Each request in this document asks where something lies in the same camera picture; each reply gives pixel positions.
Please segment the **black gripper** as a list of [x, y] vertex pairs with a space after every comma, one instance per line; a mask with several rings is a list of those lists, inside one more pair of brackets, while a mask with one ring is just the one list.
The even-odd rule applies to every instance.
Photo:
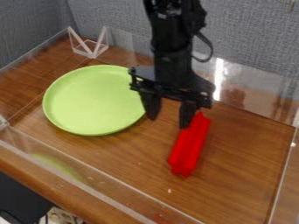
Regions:
[[128, 69], [128, 74], [132, 77], [130, 89], [140, 94], [149, 120], [153, 121], [159, 116], [163, 98], [183, 102], [179, 111], [181, 129], [189, 127], [199, 108], [212, 107], [216, 87], [193, 71], [179, 82], [175, 82], [173, 77], [165, 82], [157, 80], [152, 66], [133, 66]]

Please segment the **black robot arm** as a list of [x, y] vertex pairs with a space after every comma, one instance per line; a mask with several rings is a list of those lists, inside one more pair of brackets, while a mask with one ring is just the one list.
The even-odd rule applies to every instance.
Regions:
[[201, 34], [207, 11], [200, 0], [142, 0], [144, 11], [152, 27], [152, 66], [128, 70], [130, 89], [141, 98], [149, 119], [159, 116], [161, 99], [181, 103], [179, 125], [188, 128], [199, 109], [212, 106], [215, 85], [192, 70], [192, 40], [205, 45], [211, 41]]

